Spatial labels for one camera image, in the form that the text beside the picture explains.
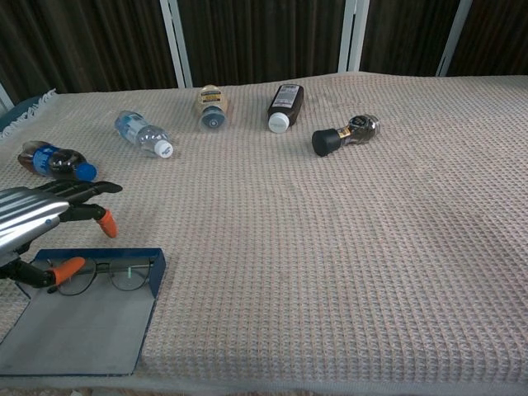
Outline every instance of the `white bottle cap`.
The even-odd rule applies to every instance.
[[[267,121],[267,126],[270,127],[271,132],[281,134],[290,126],[290,119],[284,113],[273,113]]]
[[[172,144],[168,143],[166,140],[160,140],[154,146],[154,152],[161,158],[169,158],[173,151],[174,148],[172,148]]]

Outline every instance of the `robotic hand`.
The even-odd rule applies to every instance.
[[[0,279],[10,278],[37,288],[66,281],[84,265],[84,260],[74,258],[42,271],[23,262],[20,255],[28,251],[34,239],[61,221],[94,219],[106,235],[115,238],[117,226],[110,211],[84,202],[103,192],[121,190],[121,186],[108,181],[59,180],[34,189],[0,191]]]

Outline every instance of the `black bottle cap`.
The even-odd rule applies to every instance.
[[[341,138],[337,130],[316,130],[312,135],[312,145],[315,153],[324,157],[341,147]]]

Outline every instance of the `plastic bottle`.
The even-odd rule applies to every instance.
[[[206,85],[198,92],[196,110],[200,114],[200,127],[218,130],[226,123],[228,99],[215,85]]]
[[[96,168],[79,151],[36,140],[24,143],[18,162],[31,173],[55,179],[91,182],[97,176]]]
[[[270,108],[267,110],[268,126],[271,132],[281,134],[297,121],[304,101],[304,88],[297,84],[281,85]]]
[[[150,157],[169,158],[174,151],[165,130],[133,111],[123,110],[115,120],[115,128]]]

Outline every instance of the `clear plastic bottle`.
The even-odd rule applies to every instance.
[[[133,111],[122,111],[115,120],[115,128],[123,138],[150,157],[169,158],[174,151],[165,130]]]
[[[79,151],[42,141],[24,143],[18,162],[31,173],[54,179],[91,182],[97,176],[96,168]]]

